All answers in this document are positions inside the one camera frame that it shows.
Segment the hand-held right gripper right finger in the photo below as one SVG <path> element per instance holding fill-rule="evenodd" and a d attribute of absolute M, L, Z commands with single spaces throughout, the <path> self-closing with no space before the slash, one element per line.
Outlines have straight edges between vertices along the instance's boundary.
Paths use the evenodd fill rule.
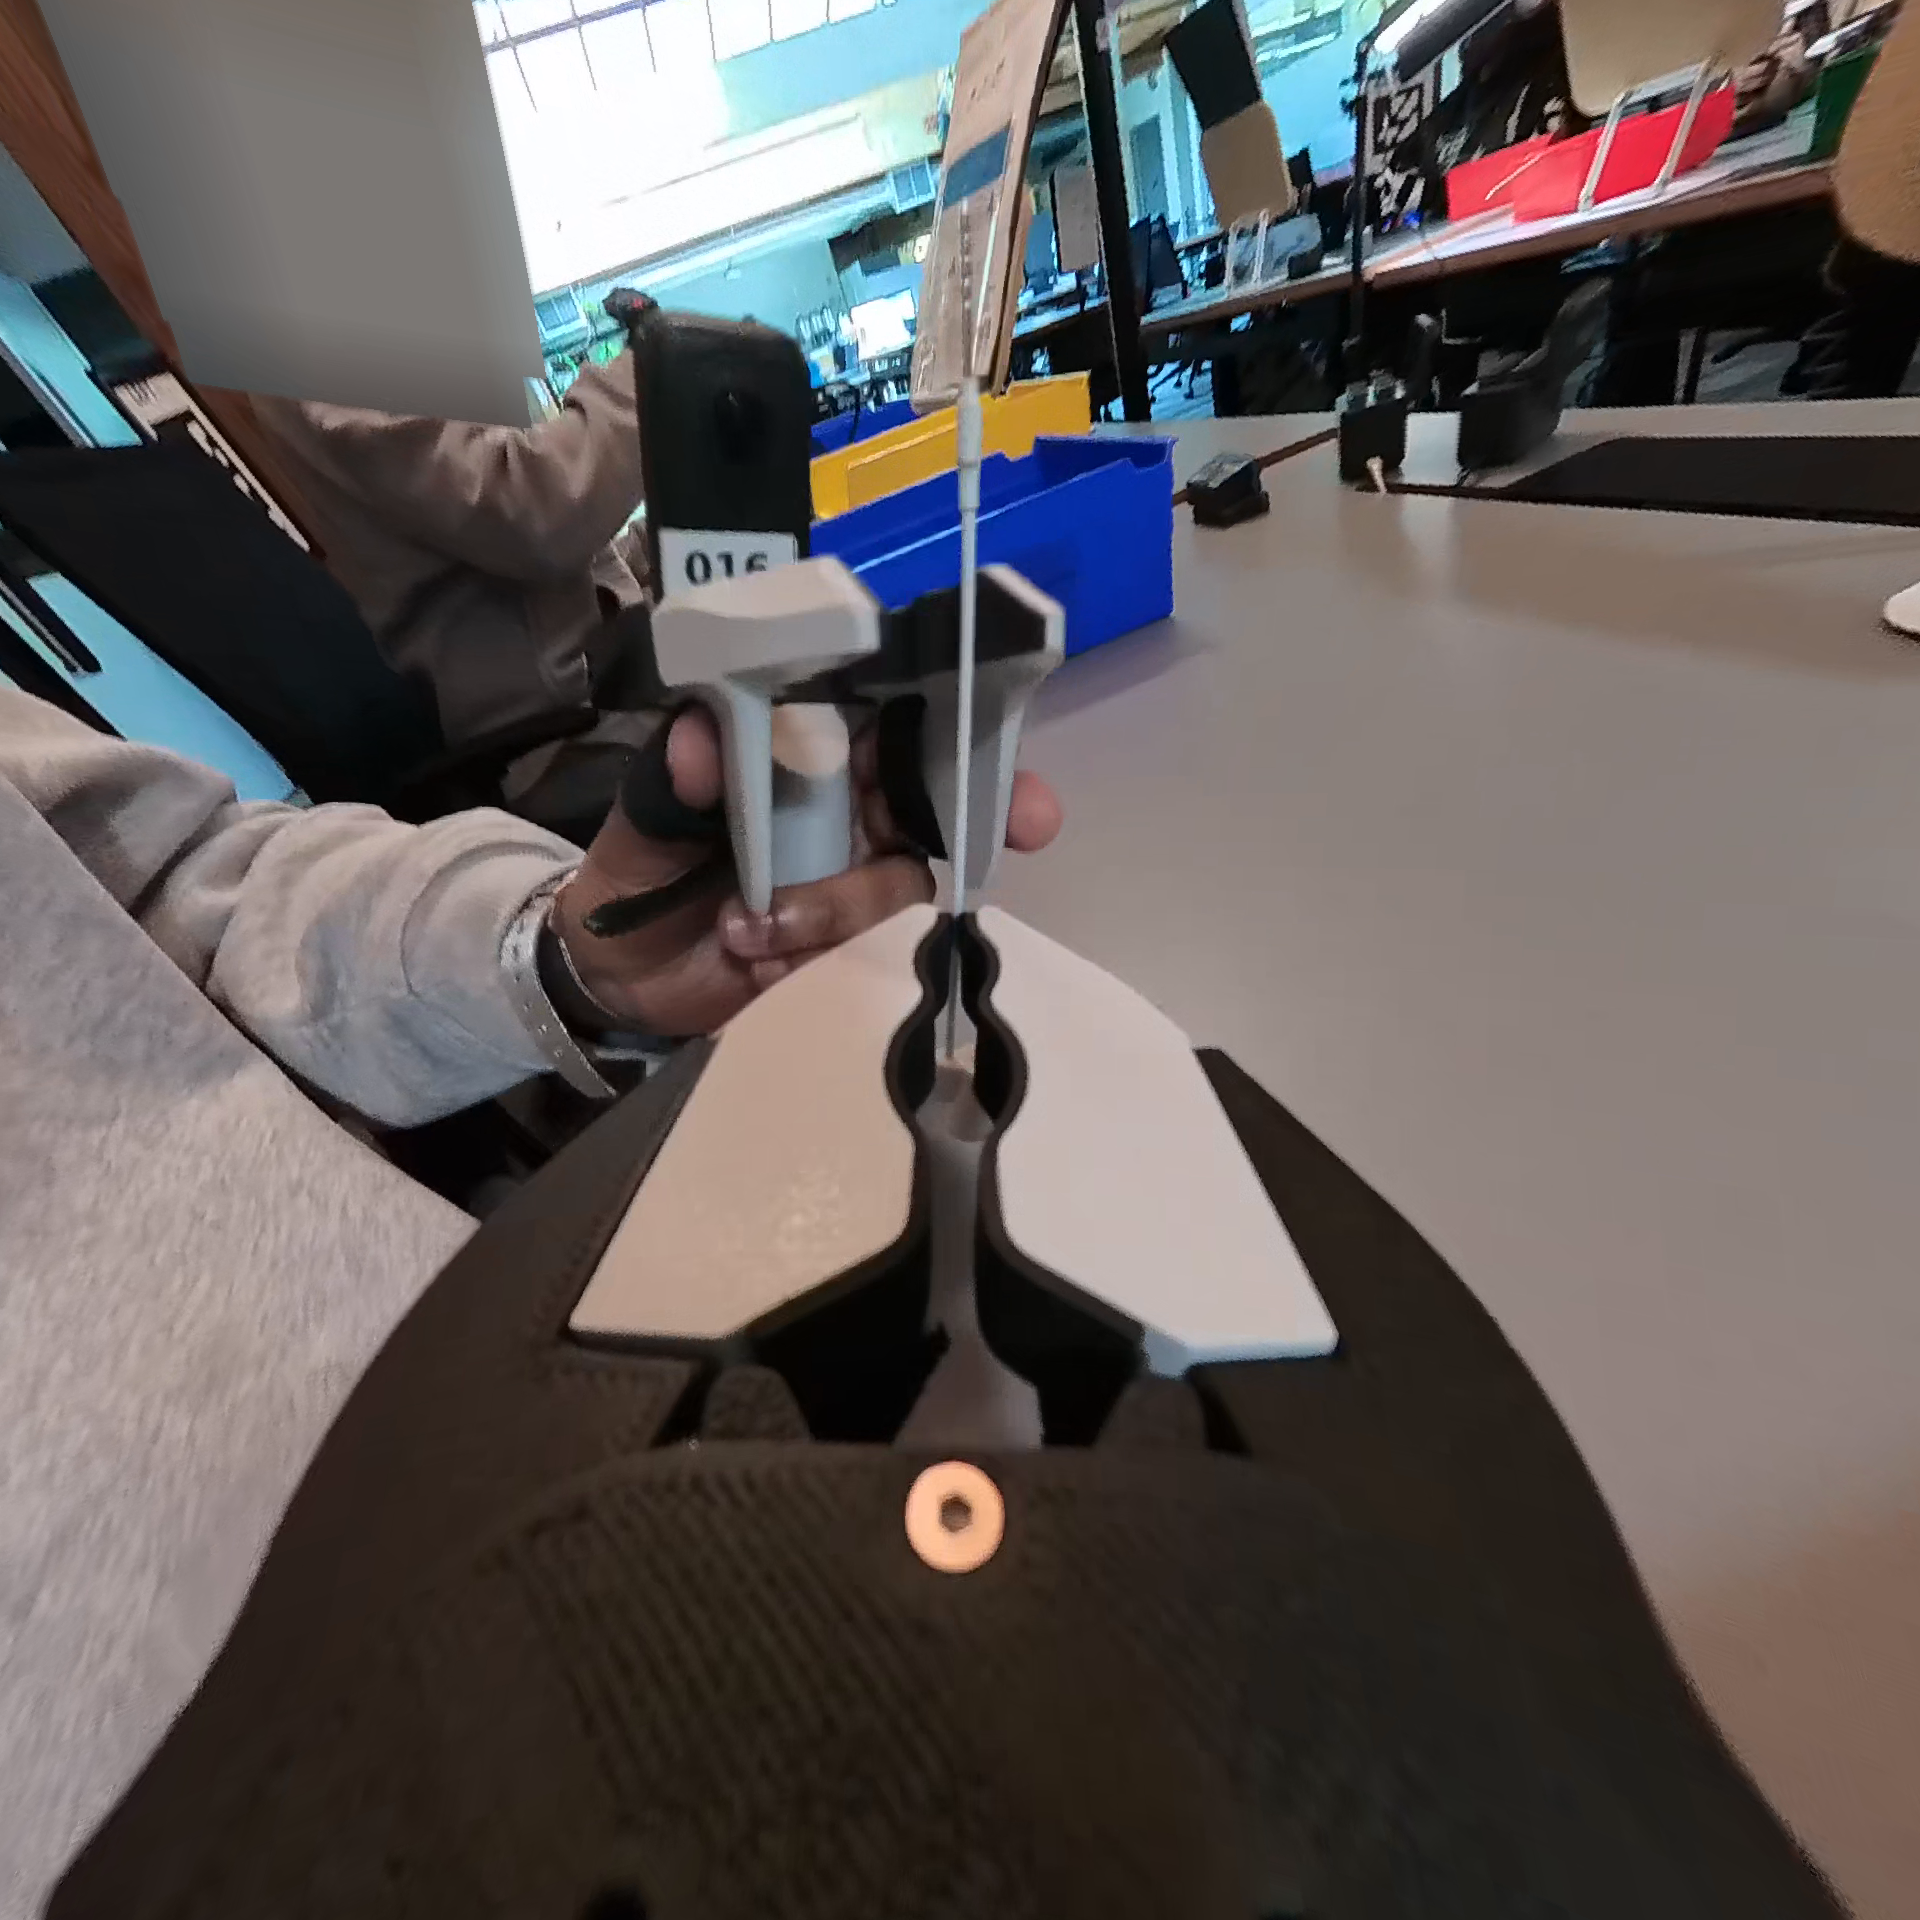
<path fill-rule="evenodd" d="M 974 1301 L 1018 1376 L 1182 1376 L 1332 1356 L 1336 1325 L 1188 1034 L 1000 908 L 972 920 Z"/>

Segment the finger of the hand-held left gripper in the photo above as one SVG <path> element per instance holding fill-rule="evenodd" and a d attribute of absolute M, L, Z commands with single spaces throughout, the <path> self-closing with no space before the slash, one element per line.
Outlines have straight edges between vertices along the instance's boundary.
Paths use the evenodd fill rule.
<path fill-rule="evenodd" d="M 663 683 L 712 715 L 741 898 L 852 863 L 852 734 L 841 673 L 877 660 L 882 609 L 837 557 L 666 595 L 653 616 Z"/>
<path fill-rule="evenodd" d="M 885 805 L 902 837 L 980 892 L 1007 843 L 1028 705 L 1067 652 L 1067 611 L 1007 564 L 974 576 L 972 670 L 960 592 L 885 618 Z"/>

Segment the person's left forearm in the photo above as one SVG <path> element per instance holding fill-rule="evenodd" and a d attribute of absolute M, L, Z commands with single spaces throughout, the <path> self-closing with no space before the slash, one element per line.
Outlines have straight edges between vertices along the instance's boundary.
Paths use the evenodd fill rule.
<path fill-rule="evenodd" d="M 247 801 L 14 687 L 3 722 L 5 1011 L 45 1015 L 61 1063 L 180 1090 L 253 1044 L 394 1127 L 551 1073 L 500 939 L 572 843 L 491 807 Z"/>

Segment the grey desk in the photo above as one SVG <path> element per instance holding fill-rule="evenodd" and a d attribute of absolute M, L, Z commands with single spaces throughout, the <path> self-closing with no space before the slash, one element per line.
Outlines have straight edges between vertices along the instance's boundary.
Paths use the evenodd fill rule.
<path fill-rule="evenodd" d="M 1344 490 L 1175 518 L 994 899 L 1492 1309 L 1859 1916 L 1916 1916 L 1916 531 Z"/>

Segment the black desk mat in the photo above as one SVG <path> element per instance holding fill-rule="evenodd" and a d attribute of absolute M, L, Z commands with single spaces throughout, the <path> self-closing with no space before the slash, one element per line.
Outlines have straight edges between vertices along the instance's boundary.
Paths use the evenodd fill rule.
<path fill-rule="evenodd" d="M 1421 481 L 1395 494 L 1517 503 L 1862 525 L 1919 525 L 1915 435 L 1611 435 L 1547 446 L 1514 468 Z"/>

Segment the person's left hand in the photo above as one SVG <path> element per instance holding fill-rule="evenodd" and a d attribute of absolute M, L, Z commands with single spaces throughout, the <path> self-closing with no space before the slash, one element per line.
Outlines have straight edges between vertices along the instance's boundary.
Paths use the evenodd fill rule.
<path fill-rule="evenodd" d="M 704 856 L 692 842 L 651 837 L 623 812 L 608 814 L 549 920 L 596 1006 L 588 1023 L 666 1039 L 715 1034 L 813 958 L 934 898 L 933 868 L 909 850 L 885 800 L 874 732 L 865 723 L 850 747 L 863 862 L 779 889 L 765 914 L 738 898 L 731 878 L 709 873 L 675 911 L 621 938 L 592 933 L 592 909 L 666 887 Z"/>

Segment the blue plastic bin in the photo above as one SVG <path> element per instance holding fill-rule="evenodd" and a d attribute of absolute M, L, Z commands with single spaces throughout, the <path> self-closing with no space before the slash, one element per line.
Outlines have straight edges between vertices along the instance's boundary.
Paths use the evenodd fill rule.
<path fill-rule="evenodd" d="M 1038 437 L 980 461 L 976 556 L 1005 564 L 1067 614 L 1069 660 L 1175 614 L 1175 443 Z M 891 609 L 954 587 L 958 477 L 942 472 L 819 520 L 814 556 L 844 561 Z"/>

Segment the silver wristwatch band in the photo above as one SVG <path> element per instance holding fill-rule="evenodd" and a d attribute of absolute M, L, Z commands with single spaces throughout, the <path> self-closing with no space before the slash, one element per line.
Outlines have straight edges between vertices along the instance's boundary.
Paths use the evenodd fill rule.
<path fill-rule="evenodd" d="M 556 925 L 571 880 L 571 871 L 551 875 L 518 904 L 499 942 L 499 965 L 543 1066 L 571 1092 L 613 1102 L 619 1092 L 610 1075 L 613 1015 L 579 977 Z"/>

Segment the cardboard sign on stand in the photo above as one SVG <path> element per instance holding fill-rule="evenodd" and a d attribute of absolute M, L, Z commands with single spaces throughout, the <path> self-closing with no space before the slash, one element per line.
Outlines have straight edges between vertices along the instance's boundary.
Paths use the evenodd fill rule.
<path fill-rule="evenodd" d="M 918 296 L 909 398 L 1005 389 L 1026 284 L 1026 170 L 1067 1 L 996 1 L 963 31 Z"/>

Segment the black upright pole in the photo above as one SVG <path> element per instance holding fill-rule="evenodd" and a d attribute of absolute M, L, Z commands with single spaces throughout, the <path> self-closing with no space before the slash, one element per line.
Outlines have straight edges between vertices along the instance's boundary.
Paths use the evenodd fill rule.
<path fill-rule="evenodd" d="M 1122 418 L 1144 423 L 1151 419 L 1151 388 L 1134 284 L 1134 216 L 1121 113 L 1121 31 L 1115 8 L 1104 1 L 1073 1 L 1071 16 L 1107 277 L 1116 395 Z"/>

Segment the black office chair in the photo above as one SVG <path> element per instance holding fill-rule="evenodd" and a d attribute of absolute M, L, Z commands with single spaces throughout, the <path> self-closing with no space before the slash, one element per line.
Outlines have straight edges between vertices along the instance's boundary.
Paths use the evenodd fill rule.
<path fill-rule="evenodd" d="M 316 804 L 407 822 L 495 804 L 509 767 L 586 734 L 590 705 L 448 744 L 349 592 L 184 443 L 3 455 L 5 528 L 238 722 Z"/>

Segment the black and cardboard panel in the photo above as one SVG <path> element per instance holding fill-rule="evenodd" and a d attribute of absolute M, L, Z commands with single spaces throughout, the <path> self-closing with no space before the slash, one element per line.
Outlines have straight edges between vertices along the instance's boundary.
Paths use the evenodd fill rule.
<path fill-rule="evenodd" d="M 1263 91 L 1242 8 L 1236 1 L 1195 5 L 1164 36 L 1164 53 L 1198 124 L 1198 151 L 1219 225 L 1297 214 L 1298 189 L 1276 113 Z"/>

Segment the black rounded holder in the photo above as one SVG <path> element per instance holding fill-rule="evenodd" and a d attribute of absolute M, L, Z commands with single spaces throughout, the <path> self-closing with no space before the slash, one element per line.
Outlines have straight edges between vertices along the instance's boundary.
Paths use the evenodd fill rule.
<path fill-rule="evenodd" d="M 1569 378 L 1545 342 L 1468 384 L 1457 410 L 1459 472 L 1514 468 L 1534 455 L 1558 431 Z"/>

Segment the grey zip hoodie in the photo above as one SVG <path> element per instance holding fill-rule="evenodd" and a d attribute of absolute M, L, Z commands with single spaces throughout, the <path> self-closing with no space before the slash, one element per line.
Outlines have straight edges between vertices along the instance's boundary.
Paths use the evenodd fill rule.
<path fill-rule="evenodd" d="M 36 1916 L 222 1643 L 462 1216 L 243 1041 L 63 1063 L 5 1011 L 5 1916 Z"/>

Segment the red plastic bin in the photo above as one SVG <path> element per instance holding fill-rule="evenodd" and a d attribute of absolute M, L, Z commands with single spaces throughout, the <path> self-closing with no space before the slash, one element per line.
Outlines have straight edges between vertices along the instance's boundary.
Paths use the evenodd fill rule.
<path fill-rule="evenodd" d="M 1736 88 L 1720 82 L 1697 108 L 1674 175 L 1698 170 L 1730 135 Z M 1664 173 L 1669 149 L 1684 118 L 1686 102 L 1669 108 L 1624 112 L 1596 177 L 1594 204 L 1607 204 L 1654 187 Z M 1511 212 L 1519 222 L 1573 214 L 1603 143 L 1603 125 L 1567 138 L 1537 135 L 1489 156 L 1466 159 L 1447 173 L 1448 220 L 1454 223 L 1491 212 Z"/>

